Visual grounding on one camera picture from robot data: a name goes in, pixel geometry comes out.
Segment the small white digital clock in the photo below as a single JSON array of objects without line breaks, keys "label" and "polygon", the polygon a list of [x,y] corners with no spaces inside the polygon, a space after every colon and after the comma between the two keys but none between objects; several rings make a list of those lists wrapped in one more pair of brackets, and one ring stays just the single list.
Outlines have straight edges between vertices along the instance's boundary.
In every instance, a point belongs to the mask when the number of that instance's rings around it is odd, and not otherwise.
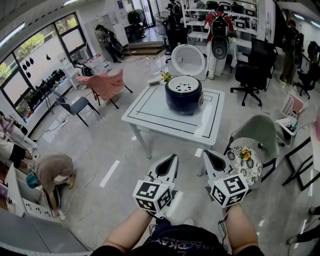
[{"label": "small white digital clock", "polygon": [[162,85],[161,78],[152,78],[147,80],[147,84],[150,88],[155,88]]}]

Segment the black frame table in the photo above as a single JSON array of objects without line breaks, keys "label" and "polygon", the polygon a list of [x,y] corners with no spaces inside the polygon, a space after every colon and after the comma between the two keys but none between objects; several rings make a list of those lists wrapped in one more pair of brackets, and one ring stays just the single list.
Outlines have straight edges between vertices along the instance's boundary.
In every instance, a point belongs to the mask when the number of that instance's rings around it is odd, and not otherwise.
[{"label": "black frame table", "polygon": [[[309,124],[308,128],[309,137],[284,156],[284,159],[287,163],[289,170],[291,171],[291,174],[284,181],[282,186],[287,185],[293,180],[297,180],[300,190],[304,191],[305,189],[310,187],[314,182],[320,179],[320,119],[317,119],[314,123]],[[306,160],[304,160],[298,169],[295,169],[291,161],[291,156],[300,151],[309,143],[311,143],[312,146],[312,155],[309,156]],[[313,167],[313,170],[317,172],[317,174],[313,176],[309,182],[303,184],[301,175],[311,167]]]}]

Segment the rack of black bags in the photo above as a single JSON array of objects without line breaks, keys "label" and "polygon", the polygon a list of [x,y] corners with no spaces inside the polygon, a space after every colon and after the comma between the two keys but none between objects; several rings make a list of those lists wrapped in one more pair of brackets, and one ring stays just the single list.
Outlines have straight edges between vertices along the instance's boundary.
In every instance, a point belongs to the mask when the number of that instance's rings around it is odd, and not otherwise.
[{"label": "rack of black bags", "polygon": [[58,93],[56,89],[64,81],[65,78],[65,72],[59,68],[57,70],[54,70],[46,80],[42,79],[40,86],[36,87],[36,90],[31,93],[30,99],[27,100],[29,110],[33,113],[43,101],[46,102],[49,109],[49,106],[51,105],[49,103],[49,96],[51,94],[64,98],[64,96]]}]

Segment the person's left forearm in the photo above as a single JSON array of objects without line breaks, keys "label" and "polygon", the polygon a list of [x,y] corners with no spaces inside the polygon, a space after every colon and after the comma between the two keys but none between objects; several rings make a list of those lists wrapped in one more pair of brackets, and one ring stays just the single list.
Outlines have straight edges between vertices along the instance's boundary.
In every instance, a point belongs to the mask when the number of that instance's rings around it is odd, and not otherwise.
[{"label": "person's left forearm", "polygon": [[152,218],[147,211],[137,208],[108,235],[103,246],[114,247],[124,254],[131,251],[142,238]]}]

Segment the person's black printed shirt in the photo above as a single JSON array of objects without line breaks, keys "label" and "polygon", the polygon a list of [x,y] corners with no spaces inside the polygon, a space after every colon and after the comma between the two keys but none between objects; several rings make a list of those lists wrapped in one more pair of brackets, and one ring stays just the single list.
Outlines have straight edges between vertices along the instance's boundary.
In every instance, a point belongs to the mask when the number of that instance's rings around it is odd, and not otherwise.
[{"label": "person's black printed shirt", "polygon": [[91,256],[231,256],[210,231],[192,225],[167,225],[154,230],[145,243],[127,253],[104,245]]}]

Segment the grey-green shell chair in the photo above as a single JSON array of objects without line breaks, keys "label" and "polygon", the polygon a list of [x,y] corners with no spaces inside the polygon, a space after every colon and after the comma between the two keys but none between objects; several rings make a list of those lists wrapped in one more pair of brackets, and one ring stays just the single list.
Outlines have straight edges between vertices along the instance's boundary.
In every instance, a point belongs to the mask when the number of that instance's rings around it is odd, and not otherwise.
[{"label": "grey-green shell chair", "polygon": [[232,143],[238,139],[251,139],[258,142],[258,148],[263,149],[266,155],[270,158],[270,161],[266,163],[263,163],[260,158],[262,162],[262,172],[260,178],[252,186],[252,188],[249,188],[250,190],[255,190],[276,169],[277,166],[279,147],[277,143],[275,124],[272,119],[270,119],[266,115],[259,114],[251,117],[239,129],[237,129],[230,135],[229,142],[224,151],[225,156],[227,156],[227,151],[233,148]]}]

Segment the white perforated steamer tray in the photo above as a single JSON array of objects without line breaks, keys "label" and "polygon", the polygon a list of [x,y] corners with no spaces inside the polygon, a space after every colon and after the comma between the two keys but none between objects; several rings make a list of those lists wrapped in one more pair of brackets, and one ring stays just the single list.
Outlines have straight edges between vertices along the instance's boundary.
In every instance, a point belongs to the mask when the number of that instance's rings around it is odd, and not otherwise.
[{"label": "white perforated steamer tray", "polygon": [[200,82],[191,76],[181,75],[168,82],[168,89],[177,94],[192,93],[200,88]]}]

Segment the wooden step platform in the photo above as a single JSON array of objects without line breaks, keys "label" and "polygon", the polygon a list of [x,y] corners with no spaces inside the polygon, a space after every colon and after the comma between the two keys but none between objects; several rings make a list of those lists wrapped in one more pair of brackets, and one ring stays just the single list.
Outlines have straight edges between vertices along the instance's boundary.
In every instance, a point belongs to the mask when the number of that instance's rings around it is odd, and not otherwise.
[{"label": "wooden step platform", "polygon": [[123,48],[124,56],[156,56],[164,49],[164,43],[128,44]]}]

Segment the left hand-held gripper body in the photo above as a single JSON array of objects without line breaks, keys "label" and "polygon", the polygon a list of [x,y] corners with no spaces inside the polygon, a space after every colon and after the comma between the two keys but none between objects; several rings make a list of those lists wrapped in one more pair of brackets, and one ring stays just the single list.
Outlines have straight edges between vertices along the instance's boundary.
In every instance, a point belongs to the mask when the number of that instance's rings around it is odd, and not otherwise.
[{"label": "left hand-held gripper body", "polygon": [[149,172],[137,182],[132,194],[137,206],[151,214],[172,217],[179,200],[176,178],[177,173],[158,176]]}]

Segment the white perforated basket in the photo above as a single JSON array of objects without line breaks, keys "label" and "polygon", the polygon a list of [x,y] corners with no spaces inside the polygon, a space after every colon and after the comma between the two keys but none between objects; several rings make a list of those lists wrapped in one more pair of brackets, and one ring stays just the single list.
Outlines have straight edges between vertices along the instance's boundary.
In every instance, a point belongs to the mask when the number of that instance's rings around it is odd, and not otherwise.
[{"label": "white perforated basket", "polygon": [[296,95],[289,93],[284,101],[280,112],[285,117],[292,117],[297,119],[299,112],[302,110],[304,102]]}]

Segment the floral patterned round stool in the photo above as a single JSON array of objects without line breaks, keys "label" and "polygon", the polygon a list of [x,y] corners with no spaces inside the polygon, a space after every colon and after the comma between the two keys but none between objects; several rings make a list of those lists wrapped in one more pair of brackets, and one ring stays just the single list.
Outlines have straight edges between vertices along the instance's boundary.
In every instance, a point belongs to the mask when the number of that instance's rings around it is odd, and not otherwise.
[{"label": "floral patterned round stool", "polygon": [[[250,159],[242,160],[240,158],[242,148],[247,148],[251,151]],[[243,174],[249,188],[253,188],[253,185],[259,180],[263,169],[263,164],[259,155],[247,146],[235,146],[227,150],[226,156],[237,171]]]}]

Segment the grey desk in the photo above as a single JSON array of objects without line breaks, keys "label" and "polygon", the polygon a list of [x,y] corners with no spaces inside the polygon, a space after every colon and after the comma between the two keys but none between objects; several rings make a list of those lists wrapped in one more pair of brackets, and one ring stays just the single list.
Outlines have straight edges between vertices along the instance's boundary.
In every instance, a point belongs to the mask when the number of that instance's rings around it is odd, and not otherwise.
[{"label": "grey desk", "polygon": [[0,208],[0,242],[41,253],[83,253],[87,249],[65,227],[37,218],[22,218]]}]

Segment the white shelf unit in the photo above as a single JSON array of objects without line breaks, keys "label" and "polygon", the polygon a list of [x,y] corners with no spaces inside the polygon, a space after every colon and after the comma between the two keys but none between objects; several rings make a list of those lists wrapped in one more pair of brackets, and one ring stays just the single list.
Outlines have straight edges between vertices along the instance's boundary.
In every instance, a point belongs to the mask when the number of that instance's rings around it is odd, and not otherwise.
[{"label": "white shelf unit", "polygon": [[231,19],[237,45],[237,60],[248,62],[247,54],[251,50],[251,41],[258,36],[258,4],[257,0],[212,0],[206,2],[205,9],[186,8],[183,10],[188,17],[183,17],[184,26],[189,29],[188,37],[193,45],[206,53],[206,46],[201,42],[207,40],[207,33],[204,31],[205,21],[199,21],[200,13],[213,13],[216,8],[222,6],[224,13]]}]

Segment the navy blue chair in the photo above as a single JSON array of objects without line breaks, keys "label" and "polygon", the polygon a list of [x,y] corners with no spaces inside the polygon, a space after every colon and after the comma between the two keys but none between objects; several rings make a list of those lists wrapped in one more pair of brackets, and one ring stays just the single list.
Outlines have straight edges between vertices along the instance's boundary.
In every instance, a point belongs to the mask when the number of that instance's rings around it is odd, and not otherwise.
[{"label": "navy blue chair", "polygon": [[62,97],[56,98],[56,102],[63,107],[67,112],[73,116],[78,116],[78,118],[88,127],[88,124],[82,119],[80,116],[81,110],[85,107],[89,106],[92,110],[94,110],[98,115],[100,113],[95,109],[95,107],[89,102],[85,97],[80,97],[74,104],[70,105],[66,103],[65,99]]}]

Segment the navy blue rice cooker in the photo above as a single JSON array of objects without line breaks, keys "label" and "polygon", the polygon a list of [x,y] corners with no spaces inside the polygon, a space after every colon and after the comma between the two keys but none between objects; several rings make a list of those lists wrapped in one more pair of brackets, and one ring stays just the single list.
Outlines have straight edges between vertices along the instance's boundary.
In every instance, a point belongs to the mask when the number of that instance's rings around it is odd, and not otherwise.
[{"label": "navy blue rice cooker", "polygon": [[[180,73],[178,76],[190,76],[195,79],[205,69],[203,53],[191,44],[180,44],[171,53],[173,67]],[[192,116],[203,104],[202,83],[199,79],[199,89],[189,93],[175,93],[165,84],[166,103],[169,109],[180,115]]]}]

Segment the black office chair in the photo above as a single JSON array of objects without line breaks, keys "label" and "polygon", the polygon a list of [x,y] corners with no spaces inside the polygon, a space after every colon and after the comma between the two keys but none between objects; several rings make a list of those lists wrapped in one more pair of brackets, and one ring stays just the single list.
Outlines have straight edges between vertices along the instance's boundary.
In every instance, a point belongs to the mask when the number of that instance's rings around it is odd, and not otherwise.
[{"label": "black office chair", "polygon": [[310,99],[308,91],[315,88],[316,82],[320,79],[320,46],[315,42],[311,41],[307,49],[309,57],[309,69],[307,73],[298,71],[298,78],[301,82],[294,83],[293,85],[297,88],[301,88],[299,95],[302,96],[303,92]]},{"label": "black office chair", "polygon": [[267,79],[272,79],[271,69],[275,67],[278,51],[273,43],[267,40],[253,39],[251,50],[247,54],[248,63],[240,64],[235,70],[235,80],[240,82],[239,87],[230,88],[230,92],[245,92],[242,105],[245,105],[247,95],[251,95],[262,106],[257,94],[267,87]]}]

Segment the white open box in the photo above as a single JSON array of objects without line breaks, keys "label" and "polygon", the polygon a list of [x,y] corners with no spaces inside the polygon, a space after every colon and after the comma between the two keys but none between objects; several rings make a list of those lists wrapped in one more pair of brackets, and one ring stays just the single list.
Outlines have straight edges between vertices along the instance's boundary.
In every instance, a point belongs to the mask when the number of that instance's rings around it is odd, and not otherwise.
[{"label": "white open box", "polygon": [[276,139],[281,147],[291,148],[297,135],[298,120],[288,116],[275,121]]}]

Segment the white open cabinet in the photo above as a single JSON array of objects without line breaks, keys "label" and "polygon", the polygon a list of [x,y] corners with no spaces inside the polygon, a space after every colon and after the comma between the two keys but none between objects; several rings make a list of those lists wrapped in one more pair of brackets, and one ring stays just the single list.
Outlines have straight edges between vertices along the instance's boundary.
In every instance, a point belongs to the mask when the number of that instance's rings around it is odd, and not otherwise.
[{"label": "white open cabinet", "polygon": [[26,177],[13,165],[10,166],[5,178],[5,182],[8,183],[8,211],[22,218],[38,218],[60,223],[60,218],[53,215],[53,210],[43,197],[43,192],[38,188],[31,189],[26,183]]}]

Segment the person's right forearm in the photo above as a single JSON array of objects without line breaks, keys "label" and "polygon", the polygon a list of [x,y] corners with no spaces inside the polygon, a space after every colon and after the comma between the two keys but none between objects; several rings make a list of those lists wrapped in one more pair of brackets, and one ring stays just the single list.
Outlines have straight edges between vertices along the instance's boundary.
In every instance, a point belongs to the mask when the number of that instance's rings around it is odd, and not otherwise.
[{"label": "person's right forearm", "polygon": [[258,246],[257,232],[239,203],[232,205],[228,212],[224,210],[224,215],[232,256],[250,246]]}]

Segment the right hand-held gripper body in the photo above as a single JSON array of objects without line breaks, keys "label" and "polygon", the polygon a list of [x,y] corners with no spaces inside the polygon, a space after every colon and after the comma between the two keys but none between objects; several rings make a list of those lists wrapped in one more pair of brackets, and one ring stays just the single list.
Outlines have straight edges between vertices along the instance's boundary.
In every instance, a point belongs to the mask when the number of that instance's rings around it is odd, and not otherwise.
[{"label": "right hand-held gripper body", "polygon": [[240,203],[249,191],[248,183],[242,173],[229,175],[225,178],[208,180],[211,190],[209,195],[222,208]]}]

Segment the chair with pink cloth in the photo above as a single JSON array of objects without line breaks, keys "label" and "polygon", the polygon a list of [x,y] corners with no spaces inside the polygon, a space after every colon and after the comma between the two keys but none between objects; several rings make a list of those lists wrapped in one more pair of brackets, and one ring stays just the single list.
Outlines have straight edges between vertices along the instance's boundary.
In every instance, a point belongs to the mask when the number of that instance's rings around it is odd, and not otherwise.
[{"label": "chair with pink cloth", "polygon": [[116,109],[119,109],[112,100],[113,96],[119,93],[123,88],[126,88],[130,93],[133,93],[133,91],[126,86],[123,75],[124,70],[120,69],[113,75],[109,75],[102,71],[93,76],[77,76],[76,80],[91,89],[99,106],[101,105],[100,99],[102,99],[103,101],[110,101]]}]

